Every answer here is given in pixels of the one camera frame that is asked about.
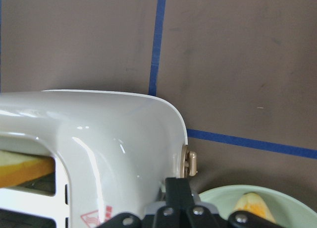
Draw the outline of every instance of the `brown wall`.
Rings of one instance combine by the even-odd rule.
[[[188,128],[317,149],[317,0],[166,0],[158,96]],[[148,93],[157,0],[2,0],[1,90]],[[199,192],[253,184],[317,211],[317,161],[200,139]]]

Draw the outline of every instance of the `red warning symbol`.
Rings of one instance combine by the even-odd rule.
[[[112,213],[112,206],[106,206],[106,214],[105,214],[106,218],[104,222],[111,219],[111,213]],[[83,214],[80,217],[89,228],[94,228],[96,226],[101,225],[98,210]]]

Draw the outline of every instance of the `glossy white plastic housing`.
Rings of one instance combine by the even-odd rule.
[[[179,177],[187,133],[170,103],[132,93],[55,90],[0,94],[0,149],[52,156],[56,194],[0,189],[0,209],[95,227],[106,208],[144,215],[166,177]],[[68,204],[64,191],[68,184]]]

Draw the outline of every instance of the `screw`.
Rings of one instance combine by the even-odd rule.
[[[195,215],[202,215],[204,213],[203,207],[194,207],[193,213]]]
[[[167,207],[167,208],[164,209],[163,215],[164,215],[164,216],[170,216],[170,215],[173,214],[173,212],[174,212],[173,208]]]
[[[127,217],[127,218],[124,218],[123,221],[122,221],[122,224],[124,226],[129,226],[133,223],[133,218],[132,217]]]
[[[248,221],[248,217],[244,214],[236,214],[236,221],[239,223],[246,223]]]

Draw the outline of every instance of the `blue tape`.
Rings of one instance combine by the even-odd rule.
[[[0,0],[0,31],[1,31],[1,14],[2,14],[2,0]],[[0,33],[0,64],[1,64],[1,33]],[[0,93],[1,93],[1,70],[0,70]]]
[[[165,13],[166,0],[158,0],[157,14],[155,18],[154,37],[153,37],[153,48],[152,48],[152,61],[150,71],[150,82],[149,82],[149,95],[157,95],[157,81],[159,72],[159,57],[160,57],[160,46],[162,43],[163,34],[163,22]]]
[[[188,137],[210,140],[214,142],[225,143],[229,145],[238,145],[258,150],[277,152],[288,155],[295,155],[310,159],[317,159],[317,150],[295,147],[290,145],[281,145],[260,140],[246,139],[230,135],[216,134],[206,131],[187,129]]]

